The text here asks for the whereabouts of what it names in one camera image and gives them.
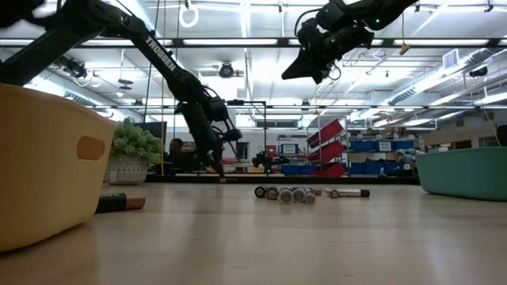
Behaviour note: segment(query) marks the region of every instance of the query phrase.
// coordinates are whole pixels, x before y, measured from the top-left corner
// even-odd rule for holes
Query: battery
[[[264,185],[257,186],[255,188],[255,196],[257,198],[265,198],[267,191],[268,191],[268,187],[267,186],[264,186]]]
[[[278,198],[278,188],[276,186],[268,187],[266,197],[268,198],[268,200],[276,200]]]
[[[307,194],[304,196],[304,202],[308,205],[313,205],[316,202],[315,191],[307,190]]]
[[[142,194],[104,193],[98,200],[95,214],[143,209],[146,198]]]
[[[278,193],[278,202],[281,204],[291,204],[294,200],[292,191],[289,189],[283,189]]]
[[[326,189],[324,190],[327,195],[333,199],[337,199],[340,196],[340,192],[336,189]]]
[[[294,195],[294,202],[304,203],[304,197],[307,195],[307,190],[305,188],[296,188],[292,194]]]
[[[370,190],[366,189],[338,189],[340,197],[361,197],[368,198],[370,196]]]

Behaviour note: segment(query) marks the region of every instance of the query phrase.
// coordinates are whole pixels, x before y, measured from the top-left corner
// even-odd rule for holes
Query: silver battery
[[[313,205],[317,201],[317,196],[315,195],[315,191],[308,189],[307,194],[304,196],[304,202],[308,205]]]
[[[268,187],[266,197],[268,198],[268,200],[276,200],[278,198],[278,188],[276,186]]]
[[[295,203],[304,203],[304,197],[307,195],[307,190],[305,188],[296,188],[292,194],[294,195]]]
[[[268,191],[268,187],[267,186],[264,186],[264,185],[257,186],[255,188],[255,196],[257,198],[265,198],[267,191]]]
[[[324,192],[326,192],[327,195],[333,199],[340,197],[340,192],[337,189],[326,189]]]
[[[281,204],[291,204],[294,200],[294,196],[292,195],[292,191],[289,189],[283,189],[278,193],[278,202]]]

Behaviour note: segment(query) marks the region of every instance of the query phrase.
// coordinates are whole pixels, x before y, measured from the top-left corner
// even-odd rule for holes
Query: white planter
[[[139,185],[146,180],[148,162],[126,155],[110,157],[104,182],[111,185]]]

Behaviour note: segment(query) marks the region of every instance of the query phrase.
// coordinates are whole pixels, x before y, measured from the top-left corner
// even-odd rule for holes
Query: wooden floor
[[[506,203],[370,189],[282,206],[252,185],[107,187],[146,208],[0,256],[0,284],[506,284]]]

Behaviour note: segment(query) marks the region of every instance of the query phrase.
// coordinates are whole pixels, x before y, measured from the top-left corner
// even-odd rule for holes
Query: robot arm
[[[223,144],[242,137],[229,118],[225,101],[179,67],[172,52],[154,38],[142,20],[100,0],[67,0],[50,17],[27,19],[47,30],[29,46],[0,63],[0,82],[23,86],[74,45],[95,36],[129,39],[162,74],[196,143],[198,158],[223,177]],[[223,122],[227,131],[217,132],[212,122]]]
[[[374,34],[367,28],[384,29],[415,2],[417,0],[362,0],[346,5],[344,0],[330,0],[321,9],[306,12],[318,13],[315,18],[304,21],[296,33],[302,47],[282,78],[312,77],[315,83],[322,82],[329,76],[335,60],[341,60],[345,53],[361,44],[371,47]],[[326,31],[320,32],[318,26]]]

